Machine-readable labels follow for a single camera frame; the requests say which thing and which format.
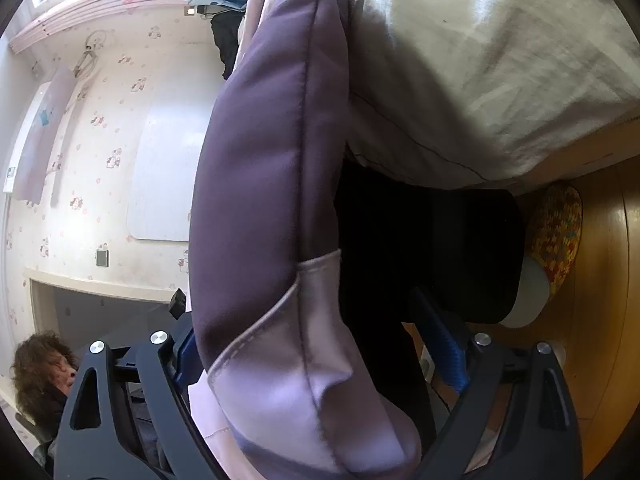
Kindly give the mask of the person's black trousers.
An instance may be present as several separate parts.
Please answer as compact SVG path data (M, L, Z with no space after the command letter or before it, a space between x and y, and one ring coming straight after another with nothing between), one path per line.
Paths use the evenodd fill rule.
M340 281L326 436L342 473L403 479L436 437L413 325L456 391L470 382L465 327L514 309L525 222L508 191L395 180L346 153L335 195Z

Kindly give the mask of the colourful floral slipper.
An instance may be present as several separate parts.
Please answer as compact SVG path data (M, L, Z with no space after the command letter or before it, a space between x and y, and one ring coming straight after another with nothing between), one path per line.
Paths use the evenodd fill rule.
M528 255L541 266L551 300L573 269L582 240L582 198L577 188L556 182L534 201Z

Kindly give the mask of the cream striped quilt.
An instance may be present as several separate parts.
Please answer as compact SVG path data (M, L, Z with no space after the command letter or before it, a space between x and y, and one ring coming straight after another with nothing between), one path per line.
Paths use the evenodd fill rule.
M639 105L639 0L349 0L348 144L431 188L511 183Z

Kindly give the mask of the white board on wall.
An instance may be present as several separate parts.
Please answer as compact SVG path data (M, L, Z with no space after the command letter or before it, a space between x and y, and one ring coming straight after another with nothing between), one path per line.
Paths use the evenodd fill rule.
M127 226L137 240L185 243L198 158L224 81L165 81L154 90L139 143Z

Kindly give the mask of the lilac purple jacket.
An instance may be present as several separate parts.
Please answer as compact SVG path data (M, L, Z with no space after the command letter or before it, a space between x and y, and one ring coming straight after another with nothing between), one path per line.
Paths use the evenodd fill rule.
M421 445L338 310L347 0L272 0L221 88L198 161L189 390L235 479L405 479Z

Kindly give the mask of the black garment by wall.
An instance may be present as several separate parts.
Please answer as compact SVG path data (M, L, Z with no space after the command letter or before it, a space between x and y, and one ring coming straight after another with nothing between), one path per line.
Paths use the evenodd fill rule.
M224 11L215 14L210 20L214 43L218 48L221 63L224 64L224 80L229 79L234 69L240 47L239 30L243 18L242 12Z

